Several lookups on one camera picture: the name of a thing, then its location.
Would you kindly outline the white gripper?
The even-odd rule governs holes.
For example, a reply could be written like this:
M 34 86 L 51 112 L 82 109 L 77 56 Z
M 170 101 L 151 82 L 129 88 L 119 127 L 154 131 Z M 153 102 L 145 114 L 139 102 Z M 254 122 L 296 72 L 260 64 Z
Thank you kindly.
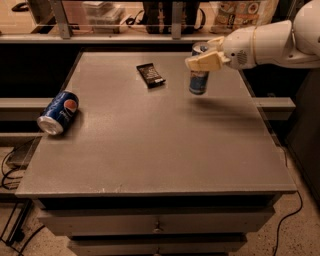
M 251 69 L 256 66 L 253 53 L 254 27 L 241 28 L 233 31 L 226 38 L 215 37 L 208 41 L 211 47 L 221 47 L 223 52 L 207 51 L 191 56 L 185 64 L 191 71 L 216 71 L 228 63 L 230 68 L 236 70 Z

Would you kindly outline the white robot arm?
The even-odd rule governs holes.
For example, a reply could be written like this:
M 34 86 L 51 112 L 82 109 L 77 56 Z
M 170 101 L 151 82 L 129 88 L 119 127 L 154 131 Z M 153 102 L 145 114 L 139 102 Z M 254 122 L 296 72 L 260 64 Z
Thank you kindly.
M 285 68 L 320 67 L 320 0 L 311 0 L 285 20 L 237 29 L 208 41 L 209 49 L 189 57 L 192 71 L 216 71 L 227 65 L 236 70 L 273 64 Z

